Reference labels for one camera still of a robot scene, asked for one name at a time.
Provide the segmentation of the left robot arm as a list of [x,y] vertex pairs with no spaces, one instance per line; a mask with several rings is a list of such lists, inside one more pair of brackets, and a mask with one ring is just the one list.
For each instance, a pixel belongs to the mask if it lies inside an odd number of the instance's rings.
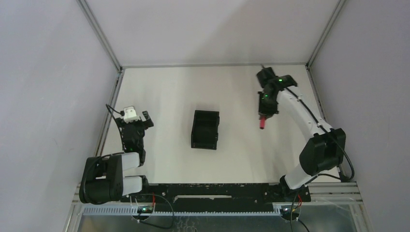
[[126,176],[129,169],[141,167],[145,163],[144,136],[148,128],[154,126],[147,111],[145,120],[116,118],[122,151],[88,158],[85,164],[79,198],[82,203],[104,204],[119,201],[123,196],[142,190],[141,176]]

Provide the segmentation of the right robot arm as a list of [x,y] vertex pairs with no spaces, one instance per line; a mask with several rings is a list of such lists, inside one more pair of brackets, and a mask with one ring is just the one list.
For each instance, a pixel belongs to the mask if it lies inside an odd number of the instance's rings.
[[[300,154],[324,128],[303,65],[275,66],[282,81],[297,85],[264,99],[278,103],[278,113],[260,129],[260,66],[147,68],[140,81],[144,108],[154,121],[147,132],[149,180],[153,183],[278,182],[292,187],[310,180]],[[220,116],[216,150],[190,145],[194,112]]]

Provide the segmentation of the red handled screwdriver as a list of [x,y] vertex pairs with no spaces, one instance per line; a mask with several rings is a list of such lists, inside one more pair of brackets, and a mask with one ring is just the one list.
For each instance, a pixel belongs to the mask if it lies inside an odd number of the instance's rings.
[[259,128],[263,130],[265,128],[266,116],[261,115],[259,117]]

